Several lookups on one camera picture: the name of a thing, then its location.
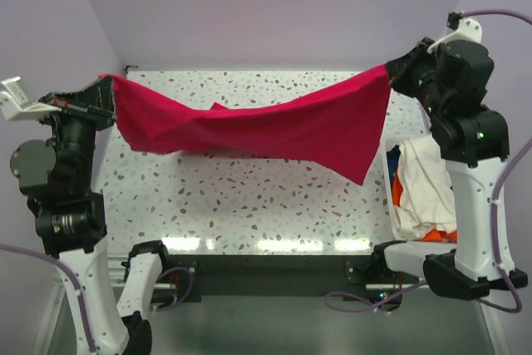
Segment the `red t shirt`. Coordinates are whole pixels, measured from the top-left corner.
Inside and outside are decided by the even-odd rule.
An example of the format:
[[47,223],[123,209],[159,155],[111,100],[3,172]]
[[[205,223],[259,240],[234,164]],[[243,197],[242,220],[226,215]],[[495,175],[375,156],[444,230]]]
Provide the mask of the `red t shirt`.
[[362,185],[377,153],[392,88],[385,66],[289,102],[190,108],[112,76],[116,124],[133,151],[167,155],[225,148],[315,162]]

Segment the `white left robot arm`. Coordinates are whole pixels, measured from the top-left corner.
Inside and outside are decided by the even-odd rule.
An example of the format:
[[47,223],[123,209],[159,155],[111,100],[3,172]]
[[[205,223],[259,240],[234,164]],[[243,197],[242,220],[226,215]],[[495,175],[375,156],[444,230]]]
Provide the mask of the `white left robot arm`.
[[148,354],[155,283],[167,267],[159,240],[136,244],[125,261],[120,297],[111,287],[104,198],[91,188],[96,134],[116,122],[113,80],[102,77],[80,91],[32,101],[20,77],[1,83],[8,121],[50,126],[47,140],[22,143],[10,170],[35,219],[42,259],[52,263],[66,290],[80,354]]

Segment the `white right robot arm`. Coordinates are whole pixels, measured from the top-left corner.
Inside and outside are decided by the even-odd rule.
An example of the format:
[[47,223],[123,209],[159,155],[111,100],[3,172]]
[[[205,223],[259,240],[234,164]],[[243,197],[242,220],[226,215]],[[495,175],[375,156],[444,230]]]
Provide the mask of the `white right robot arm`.
[[468,39],[424,38],[386,64],[392,88],[417,99],[431,122],[455,198],[458,242],[395,240],[375,247],[382,269],[424,279],[444,298],[484,301],[491,290],[528,284],[508,248],[503,186],[520,161],[510,158],[505,118],[484,106],[494,69],[486,47]]

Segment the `white plastic laundry basket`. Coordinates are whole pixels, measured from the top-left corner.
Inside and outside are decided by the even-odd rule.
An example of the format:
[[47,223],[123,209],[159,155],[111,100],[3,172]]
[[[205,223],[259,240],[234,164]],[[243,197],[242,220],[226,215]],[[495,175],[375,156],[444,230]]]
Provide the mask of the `white plastic laundry basket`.
[[384,178],[386,181],[386,192],[387,192],[387,207],[388,207],[388,213],[391,218],[391,226],[392,226],[392,234],[395,239],[399,240],[414,240],[414,239],[402,239],[397,231],[397,222],[394,215],[394,205],[392,203],[392,183],[393,179],[390,180],[390,176],[388,174],[388,168],[387,168],[387,157],[386,153],[394,146],[399,145],[400,142],[405,140],[406,138],[410,137],[418,137],[418,136],[409,136],[409,137],[400,137],[400,136],[393,136],[386,138],[382,140],[381,143],[381,154],[382,154],[382,160],[383,160],[383,167],[384,167]]

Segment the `navy blue t shirt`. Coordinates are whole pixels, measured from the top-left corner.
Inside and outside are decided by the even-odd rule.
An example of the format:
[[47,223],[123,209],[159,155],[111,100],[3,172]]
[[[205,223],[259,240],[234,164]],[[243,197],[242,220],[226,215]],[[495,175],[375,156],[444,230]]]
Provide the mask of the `navy blue t shirt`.
[[392,180],[397,172],[401,151],[399,145],[394,145],[387,153],[387,168],[390,180]]

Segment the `white cream t shirt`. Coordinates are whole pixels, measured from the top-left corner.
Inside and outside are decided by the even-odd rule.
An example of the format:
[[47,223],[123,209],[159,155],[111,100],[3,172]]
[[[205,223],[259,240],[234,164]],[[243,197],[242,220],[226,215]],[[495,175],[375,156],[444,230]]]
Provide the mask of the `white cream t shirt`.
[[394,205],[402,239],[421,240],[435,232],[457,231],[451,179],[440,147],[432,136],[406,138],[398,145],[396,182],[402,187]]

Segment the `aluminium frame rails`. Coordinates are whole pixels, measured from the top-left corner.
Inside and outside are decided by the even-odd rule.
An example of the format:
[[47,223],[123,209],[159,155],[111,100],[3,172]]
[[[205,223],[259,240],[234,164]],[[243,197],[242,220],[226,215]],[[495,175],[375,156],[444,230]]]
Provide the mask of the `aluminium frame rails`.
[[107,256],[108,271],[112,288],[123,288],[126,284],[127,256],[109,254]]

